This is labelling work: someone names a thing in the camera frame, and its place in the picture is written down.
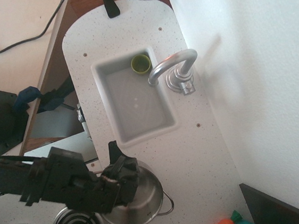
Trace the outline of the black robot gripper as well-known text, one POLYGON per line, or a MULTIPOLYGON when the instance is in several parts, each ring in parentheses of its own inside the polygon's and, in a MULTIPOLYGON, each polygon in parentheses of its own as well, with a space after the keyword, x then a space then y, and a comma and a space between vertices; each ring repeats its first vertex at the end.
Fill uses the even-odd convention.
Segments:
POLYGON ((81 154, 52 147, 41 199, 65 204, 72 210, 102 214, 131 203, 139 183, 138 161, 126 156, 116 140, 110 141, 108 148, 110 164, 98 176, 89 171, 81 154))

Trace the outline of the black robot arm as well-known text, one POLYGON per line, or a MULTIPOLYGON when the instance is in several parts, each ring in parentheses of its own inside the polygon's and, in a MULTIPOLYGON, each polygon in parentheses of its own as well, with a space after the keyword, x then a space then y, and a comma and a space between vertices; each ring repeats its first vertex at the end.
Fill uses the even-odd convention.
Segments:
POLYGON ((0 156, 0 193, 20 195, 27 206, 62 203, 71 210, 110 213, 134 200, 139 184, 137 159, 115 141, 108 144, 110 165, 97 176, 82 155, 52 147, 48 157, 0 156))

